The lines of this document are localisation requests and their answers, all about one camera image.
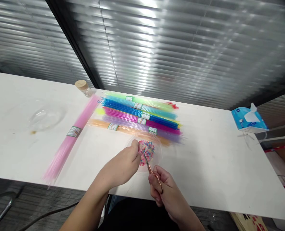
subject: cork lid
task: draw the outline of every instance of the cork lid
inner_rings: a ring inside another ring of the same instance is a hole
[[[85,90],[89,87],[88,83],[85,80],[78,80],[75,83],[75,86],[79,89],[79,90]]]

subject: dark pants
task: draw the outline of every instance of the dark pants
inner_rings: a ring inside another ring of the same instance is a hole
[[[126,198],[106,215],[98,230],[179,230],[164,207],[155,201]]]

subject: scissor blade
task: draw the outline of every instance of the scissor blade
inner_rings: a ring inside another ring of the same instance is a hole
[[[142,154],[143,154],[143,156],[144,156],[144,158],[145,158],[145,160],[146,160],[146,164],[149,165],[149,161],[148,161],[148,159],[147,159],[147,157],[146,157],[146,154],[145,154],[145,151],[144,151],[144,150],[142,150]]]

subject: scissors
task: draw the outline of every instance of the scissors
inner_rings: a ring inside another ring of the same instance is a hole
[[[153,176],[155,176],[155,177],[157,178],[157,180],[158,180],[158,182],[159,182],[159,185],[161,186],[161,192],[159,192],[159,194],[162,194],[162,193],[163,193],[163,187],[162,187],[161,181],[159,180],[158,175],[156,175],[156,174],[153,173],[153,171],[152,171],[152,169],[151,169],[151,166],[150,166],[150,164],[149,164],[149,161],[148,161],[148,159],[147,159],[147,157],[146,157],[146,154],[145,154],[145,151],[144,151],[144,150],[142,150],[142,154],[143,154],[143,156],[144,156],[144,158],[145,158],[145,160],[146,160],[146,164],[147,164],[147,166],[148,166],[149,174],[153,174]]]

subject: tissue box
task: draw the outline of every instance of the tissue box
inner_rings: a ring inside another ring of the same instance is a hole
[[[269,130],[261,118],[261,115],[257,112],[254,104],[252,104],[251,109],[247,107],[238,107],[231,111],[231,113],[235,120],[236,126],[240,131],[260,133]]]

